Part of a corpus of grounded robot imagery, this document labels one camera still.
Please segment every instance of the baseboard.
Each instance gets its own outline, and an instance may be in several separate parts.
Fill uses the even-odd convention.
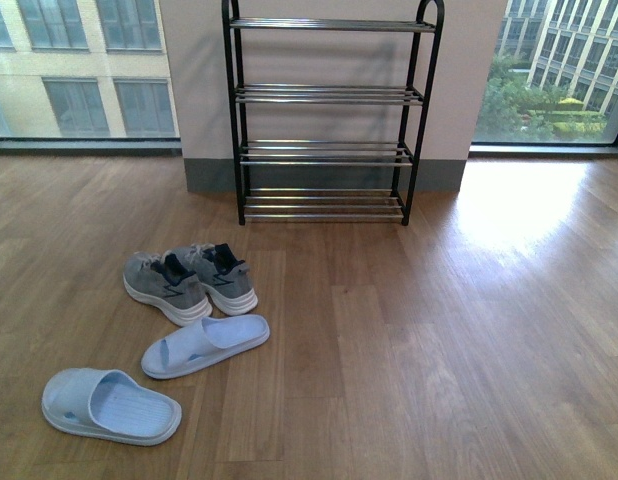
[[[235,189],[233,162],[230,159],[185,158],[187,190],[190,192],[228,192]],[[466,160],[422,160],[418,168],[416,191],[460,190]],[[392,169],[319,167],[251,167],[252,187],[273,188],[388,188]],[[408,170],[402,172],[399,190],[407,190]]]

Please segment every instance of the gray sneaker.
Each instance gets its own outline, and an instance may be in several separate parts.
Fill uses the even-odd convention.
[[[134,300],[158,307],[180,327],[211,314],[196,272],[184,268],[175,255],[136,252],[127,260],[122,279]]]
[[[243,315],[258,305],[249,266],[237,260],[226,243],[195,244],[171,250],[187,270],[194,270],[211,300],[227,315]]]

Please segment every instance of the shoe sole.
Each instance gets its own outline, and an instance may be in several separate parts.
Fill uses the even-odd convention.
[[[137,302],[159,308],[169,320],[171,320],[179,327],[186,327],[187,325],[191,325],[194,321],[201,317],[208,317],[213,311],[213,307],[211,306],[209,300],[207,300],[206,297],[202,302],[198,303],[197,305],[194,305],[193,307],[187,308],[185,310],[181,310],[174,307],[162,298],[158,298],[153,295],[148,295],[146,293],[135,290],[131,285],[127,283],[127,279],[124,277],[124,275],[122,276],[122,280],[125,284],[125,290],[127,290],[127,293],[131,296],[131,298],[133,298]]]
[[[258,305],[258,297],[253,288],[238,298],[229,298],[222,295],[211,285],[203,283],[202,286],[205,288],[216,307],[227,315],[244,315]]]

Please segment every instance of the slide sandal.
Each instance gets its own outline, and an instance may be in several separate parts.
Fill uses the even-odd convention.
[[[151,345],[142,357],[142,369],[157,379],[197,372],[269,338],[269,325],[260,315],[216,320],[204,317]]]
[[[58,430],[131,445],[157,445],[182,418],[175,400],[139,386],[120,370],[71,368],[54,375],[42,413]]]

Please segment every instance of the shoe rack shelf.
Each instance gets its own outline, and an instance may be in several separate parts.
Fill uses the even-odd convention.
[[[435,24],[424,20],[430,3],[436,7]],[[222,19],[240,224],[244,225],[247,218],[296,218],[400,220],[407,225],[444,22],[443,0],[420,0],[415,21],[244,18],[238,0],[222,0]],[[411,54],[405,59],[406,82],[400,86],[248,83],[241,34],[247,29],[411,34]],[[414,79],[422,36],[430,37],[431,50],[424,89],[418,90]],[[400,115],[400,127],[394,139],[383,142],[252,139],[247,130],[248,104],[274,104],[280,108],[288,104],[391,106]],[[410,109],[414,107],[421,113],[411,149],[405,137]],[[337,175],[346,175],[349,167],[389,168],[393,175],[386,189],[252,188],[251,169],[268,167],[328,168]],[[404,170],[408,171],[409,186],[403,199],[398,185]]]

